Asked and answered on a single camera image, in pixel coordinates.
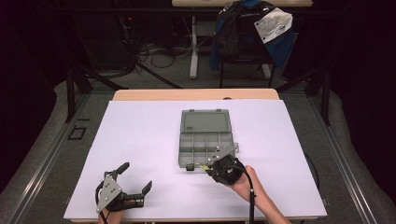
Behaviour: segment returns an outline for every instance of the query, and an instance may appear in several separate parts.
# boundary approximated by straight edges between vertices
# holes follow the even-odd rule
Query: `human hand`
[[[254,192],[256,195],[261,195],[268,198],[267,193],[260,182],[260,179],[257,177],[256,171],[251,166],[245,166],[245,169],[250,176],[251,182],[253,184]],[[233,189],[241,198],[249,202],[250,197],[250,184],[248,182],[248,177],[246,174],[242,174],[239,180],[237,180],[229,188]]]
[[[267,217],[271,224],[290,224],[290,222],[283,216],[283,214],[276,207],[274,202],[265,192],[260,179],[257,177],[256,171],[251,166],[245,166],[247,174],[250,176],[251,182],[254,189],[254,203]],[[233,185],[228,186],[233,189],[239,196],[241,196],[247,202],[250,201],[250,184],[246,174],[237,180]]]

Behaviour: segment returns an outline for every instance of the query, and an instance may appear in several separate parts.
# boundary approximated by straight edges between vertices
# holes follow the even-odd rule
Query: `wire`
[[[156,74],[155,72],[151,71],[150,69],[148,69],[145,65],[143,65],[142,63],[137,63],[137,66],[141,67],[142,69],[146,70],[147,72],[149,72],[150,74],[152,74],[153,76],[155,76],[156,78],[158,78],[159,80],[163,81],[164,83],[177,88],[177,89],[183,89],[181,87],[179,87],[177,84],[165,79],[164,77],[161,77],[160,75]]]
[[[315,166],[315,164],[312,162],[312,160],[311,160],[311,158],[308,156],[308,154],[306,154],[306,153],[304,152],[304,155],[305,155],[306,159],[309,161],[309,163],[311,163],[312,168],[314,169],[315,178],[316,178],[316,180],[317,180],[316,184],[317,184],[317,188],[318,188],[318,190],[319,190],[320,181],[319,181],[318,169],[317,169],[317,167]]]

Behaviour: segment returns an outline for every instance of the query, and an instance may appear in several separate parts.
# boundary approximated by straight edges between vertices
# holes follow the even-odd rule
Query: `white table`
[[[268,194],[286,217],[327,216],[283,101],[235,99],[238,92],[242,95],[261,92],[263,97],[262,93],[268,91],[274,92],[202,90],[203,94],[198,95],[200,90],[135,91],[137,98],[143,92],[150,101],[146,98],[126,101],[125,94],[119,94],[117,98],[124,101],[109,102],[64,218],[75,222],[95,221],[94,192],[104,171],[112,171],[128,161],[130,168],[118,177],[123,191],[138,193],[150,180],[152,189],[146,196],[145,207],[127,210],[125,219],[135,222],[248,220],[248,203],[233,191],[216,183],[204,171],[187,172],[178,166],[181,111],[216,108],[229,110],[233,140],[240,147],[237,158],[255,168]],[[134,95],[134,91],[123,92]],[[168,92],[184,96],[169,101]],[[153,101],[152,94],[159,100]],[[189,94],[191,98],[211,100],[185,100]],[[220,95],[232,96],[233,100],[216,100]],[[255,218],[264,216],[256,210]]]

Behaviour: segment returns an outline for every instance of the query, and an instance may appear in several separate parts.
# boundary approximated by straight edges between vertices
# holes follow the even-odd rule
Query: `dark background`
[[[150,2],[166,6],[170,3]],[[392,35],[395,19],[394,8],[384,4],[365,0],[314,1],[314,8],[347,10],[353,15],[349,18],[352,23],[347,29],[340,29],[343,27],[340,21],[306,20],[306,24],[313,24],[317,29],[314,33],[307,29],[300,32],[302,40],[296,43],[284,76],[301,76],[322,63],[336,40],[341,50],[332,63],[331,89],[343,102],[354,148],[376,183],[396,202],[396,123],[392,105],[396,102],[392,69],[396,61]],[[0,190],[14,175],[47,122],[56,101],[53,88],[65,80],[68,68],[59,39],[50,29],[53,21],[46,21],[40,8],[32,0],[0,3],[0,75],[5,96],[1,101],[4,112],[0,175],[4,181],[0,182]],[[82,63],[91,66],[87,46],[66,21],[61,20],[60,24],[58,28],[62,28],[67,49]],[[153,38],[158,37],[155,32],[151,33],[152,30],[145,32]],[[120,33],[108,35],[103,43],[116,45],[114,50],[125,52],[120,40],[114,38],[120,38]],[[113,58],[110,64],[106,64],[108,59],[104,58],[102,63],[122,68],[128,65],[125,65],[126,57]]]

